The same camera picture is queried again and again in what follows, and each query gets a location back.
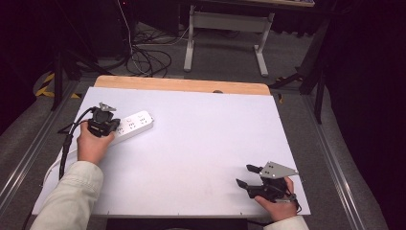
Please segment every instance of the forearm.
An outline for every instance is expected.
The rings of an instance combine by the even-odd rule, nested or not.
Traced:
[[[96,165],[78,161],[48,195],[32,229],[86,229],[99,198],[103,175]]]
[[[302,216],[296,216],[269,224],[263,230],[308,230],[308,227]]]

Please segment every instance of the white metal stand leg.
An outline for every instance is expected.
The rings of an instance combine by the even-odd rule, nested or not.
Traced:
[[[190,72],[192,69],[192,59],[193,59],[193,15],[194,15],[194,6],[191,6],[191,10],[189,13],[189,38],[188,38],[188,47],[186,48],[186,56],[185,56],[185,65],[183,70],[186,72]]]
[[[265,46],[266,38],[269,35],[269,30],[271,29],[271,25],[272,25],[272,21],[274,19],[274,15],[275,15],[274,13],[269,13],[268,20],[266,21],[265,26],[263,28],[262,38],[260,40],[260,43],[259,43],[259,45],[254,46],[254,51],[255,51],[255,54],[257,56],[257,61],[258,61],[258,65],[259,65],[260,74],[263,77],[268,77],[268,70],[266,69],[265,60],[263,59],[262,50],[263,50],[263,47]]]

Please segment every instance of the white tabletop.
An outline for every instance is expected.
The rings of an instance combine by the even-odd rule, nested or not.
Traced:
[[[109,148],[100,164],[104,184],[94,215],[263,217],[263,209],[236,183],[238,178],[260,184],[245,165],[273,161],[297,169],[272,96],[91,87],[78,115],[100,102],[117,108],[115,118],[146,110],[154,127]],[[75,161],[70,155],[67,167]],[[56,186],[57,173],[58,166],[33,214]],[[300,214],[309,215],[300,178],[291,178]]]

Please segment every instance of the human hand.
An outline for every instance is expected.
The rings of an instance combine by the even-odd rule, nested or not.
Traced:
[[[87,129],[88,123],[80,124],[78,142],[78,161],[88,161],[95,165],[104,158],[108,145],[114,140],[114,132],[108,136],[97,137]]]
[[[293,194],[293,181],[289,177],[285,177],[284,180],[288,191]],[[295,202],[272,203],[259,195],[255,196],[255,201],[271,215],[271,219],[275,222],[297,216]]]

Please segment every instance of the white power strip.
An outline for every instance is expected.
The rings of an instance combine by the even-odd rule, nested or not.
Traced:
[[[110,146],[116,145],[123,140],[126,140],[130,137],[133,137],[141,132],[144,132],[153,127],[153,118],[149,115],[146,111],[141,111],[136,114],[133,114],[129,117],[123,118],[120,120],[120,125],[117,127],[115,132],[115,138],[113,142],[110,143]],[[72,153],[77,153],[77,149],[72,149],[69,151],[68,155]],[[51,170],[60,162],[60,158],[58,158],[54,164],[48,169],[45,173],[45,177],[43,180],[43,184],[48,178]]]

